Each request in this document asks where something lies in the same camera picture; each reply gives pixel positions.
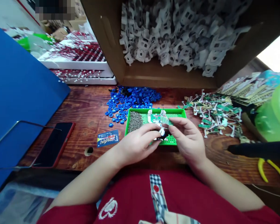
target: red shirt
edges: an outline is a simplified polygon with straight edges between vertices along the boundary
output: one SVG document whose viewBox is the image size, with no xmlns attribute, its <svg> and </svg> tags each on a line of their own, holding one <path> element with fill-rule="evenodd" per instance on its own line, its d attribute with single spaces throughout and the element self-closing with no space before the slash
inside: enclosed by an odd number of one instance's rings
<svg viewBox="0 0 280 224">
<path fill-rule="evenodd" d="M 170 212 L 189 216 L 202 224 L 280 223 L 280 217 L 266 206 L 257 211 L 240 212 L 188 172 L 138 170 L 112 185 L 98 210 L 95 204 L 53 207 L 37 224 L 139 223 L 140 220 L 156 223 L 152 188 L 157 191 L 159 188 L 150 184 L 150 174 L 160 176 Z"/>
</svg>

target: plaid ribbon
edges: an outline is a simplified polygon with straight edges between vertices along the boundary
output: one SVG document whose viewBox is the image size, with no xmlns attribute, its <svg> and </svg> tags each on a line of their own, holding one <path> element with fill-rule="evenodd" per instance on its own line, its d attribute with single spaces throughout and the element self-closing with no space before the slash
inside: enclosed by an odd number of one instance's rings
<svg viewBox="0 0 280 224">
<path fill-rule="evenodd" d="M 150 174 L 149 178 L 153 206 L 156 212 L 156 221 L 164 223 L 165 211 L 168 211 L 168 207 L 164 196 L 161 178 L 156 174 Z"/>
</svg>

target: pile of white plastic parts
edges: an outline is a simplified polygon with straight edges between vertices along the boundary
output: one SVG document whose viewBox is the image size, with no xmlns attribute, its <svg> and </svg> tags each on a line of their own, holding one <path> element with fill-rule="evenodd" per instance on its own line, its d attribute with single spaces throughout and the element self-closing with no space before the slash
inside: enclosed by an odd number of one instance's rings
<svg viewBox="0 0 280 224">
<path fill-rule="evenodd" d="M 121 39 L 126 62 L 186 65 L 187 72 L 202 68 L 213 77 L 226 52 L 249 27 L 236 28 L 252 0 L 141 0 L 122 4 Z"/>
</svg>

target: tabletop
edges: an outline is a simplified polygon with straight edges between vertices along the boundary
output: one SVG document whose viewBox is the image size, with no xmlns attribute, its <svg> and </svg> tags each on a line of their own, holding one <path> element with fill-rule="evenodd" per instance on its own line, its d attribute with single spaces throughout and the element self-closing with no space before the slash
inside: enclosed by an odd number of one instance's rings
<svg viewBox="0 0 280 224">
<path fill-rule="evenodd" d="M 53 115 L 48 126 L 54 126 L 58 122 L 75 122 L 76 126 L 67 141 L 67 145 L 58 162 L 57 169 L 83 171 L 97 158 L 103 155 L 113 145 L 97 148 L 97 135 L 118 129 L 119 139 L 124 137 L 125 124 L 115 123 L 112 128 L 109 123 L 111 118 L 105 115 L 108 110 L 106 103 L 110 99 L 108 89 L 114 86 L 70 86 L 71 93 Z M 184 96 L 201 94 L 201 89 L 181 88 L 157 88 L 161 93 L 160 101 L 153 104 L 154 108 L 177 108 L 182 106 Z M 201 119 L 193 114 L 193 110 L 186 110 L 187 118 L 198 125 Z M 250 140 L 256 140 L 255 136 L 242 125 L 244 135 Z M 26 155 L 20 161 L 21 166 L 29 166 L 44 146 L 52 130 L 44 129 Z M 265 183 L 259 175 L 258 158 L 247 158 L 233 155 L 226 149 L 229 145 L 239 144 L 239 139 L 225 135 L 210 134 L 205 139 L 207 157 L 219 168 L 230 174 L 244 184 L 257 184 L 280 187 L 280 176 L 267 163 L 264 164 L 264 172 L 269 180 Z M 85 150 L 93 147 L 90 156 L 85 155 Z M 160 147 L 143 161 L 133 164 L 129 168 L 147 168 L 155 170 L 186 169 L 183 157 L 178 153 L 177 147 Z"/>
</svg>

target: yellow pliers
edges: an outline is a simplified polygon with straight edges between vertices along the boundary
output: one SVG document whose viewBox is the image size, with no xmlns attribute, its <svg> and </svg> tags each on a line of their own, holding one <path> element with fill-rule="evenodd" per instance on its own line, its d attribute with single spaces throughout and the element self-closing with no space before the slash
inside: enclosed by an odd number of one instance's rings
<svg viewBox="0 0 280 224">
<path fill-rule="evenodd" d="M 275 168 L 275 170 L 277 170 L 277 172 L 280 174 L 280 168 L 275 164 L 273 163 L 271 160 L 267 160 L 268 164 L 270 164 L 272 167 Z M 266 178 L 265 174 L 264 174 L 264 168 L 263 168 L 263 165 L 265 163 L 265 159 L 263 158 L 259 158 L 258 160 L 258 171 L 262 177 L 262 179 L 268 183 L 268 179 Z"/>
</svg>

